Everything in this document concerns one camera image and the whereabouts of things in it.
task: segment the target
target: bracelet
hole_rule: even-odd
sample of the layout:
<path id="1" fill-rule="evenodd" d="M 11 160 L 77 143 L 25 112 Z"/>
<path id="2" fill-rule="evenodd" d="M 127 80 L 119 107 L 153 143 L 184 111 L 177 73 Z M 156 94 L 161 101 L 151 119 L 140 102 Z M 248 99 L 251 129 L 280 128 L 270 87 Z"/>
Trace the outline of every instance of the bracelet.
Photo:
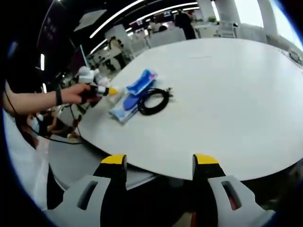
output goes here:
<path id="1" fill-rule="evenodd" d="M 62 105 L 62 96 L 61 96 L 61 90 L 56 90 L 56 105 Z"/>

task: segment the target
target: ceiling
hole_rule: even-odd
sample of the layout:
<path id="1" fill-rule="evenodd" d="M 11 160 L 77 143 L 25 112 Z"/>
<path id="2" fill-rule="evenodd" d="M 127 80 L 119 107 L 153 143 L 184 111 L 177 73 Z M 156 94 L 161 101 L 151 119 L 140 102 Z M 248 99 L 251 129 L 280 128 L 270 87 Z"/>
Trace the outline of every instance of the ceiling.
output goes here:
<path id="1" fill-rule="evenodd" d="M 81 44 L 85 54 L 89 54 L 94 47 L 104 40 L 104 33 L 112 26 L 123 24 L 127 29 L 130 27 L 129 23 L 146 14 L 178 4 L 195 2 L 195 0 L 145 0 L 110 21 L 91 39 L 89 36 L 104 21 L 119 10 L 135 2 L 135 0 L 57 0 L 54 4 L 62 7 L 64 11 L 56 8 L 55 12 L 52 12 L 55 17 L 58 17 L 59 34 L 56 37 L 56 42 L 47 43 L 43 47 L 38 46 L 38 48 L 37 40 L 41 25 L 52 4 L 52 0 L 19 2 L 19 4 L 15 4 L 15 2 L 11 3 L 10 1 L 15 17 L 15 20 L 7 24 L 9 34 L 11 35 L 10 40 L 17 40 L 23 44 L 20 45 L 22 46 L 20 58 L 23 60 L 23 69 L 27 70 L 31 68 L 31 77 L 35 75 L 35 78 L 40 78 L 40 81 L 48 82 L 53 81 L 55 76 L 68 65 L 74 51 L 69 38 L 76 47 Z M 93 25 L 74 32 L 75 27 L 79 24 L 79 20 L 85 13 L 100 9 L 106 9 L 107 11 Z M 40 67 L 40 53 L 42 52 L 45 54 L 44 71 L 35 69 L 35 67 Z"/>

